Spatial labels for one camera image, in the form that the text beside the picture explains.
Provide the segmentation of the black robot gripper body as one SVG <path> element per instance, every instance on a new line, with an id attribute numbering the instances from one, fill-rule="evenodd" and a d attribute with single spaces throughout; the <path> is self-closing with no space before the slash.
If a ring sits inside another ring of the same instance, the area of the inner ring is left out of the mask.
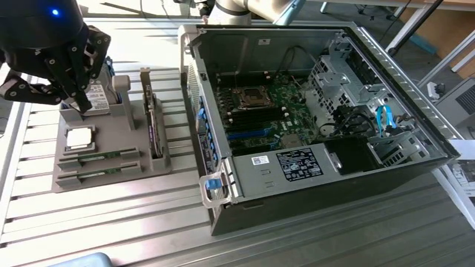
<path id="1" fill-rule="evenodd" d="M 71 48 L 83 48 L 87 38 L 76 1 L 2 1 L 2 51 L 18 72 L 54 78 L 48 60 L 71 69 Z"/>

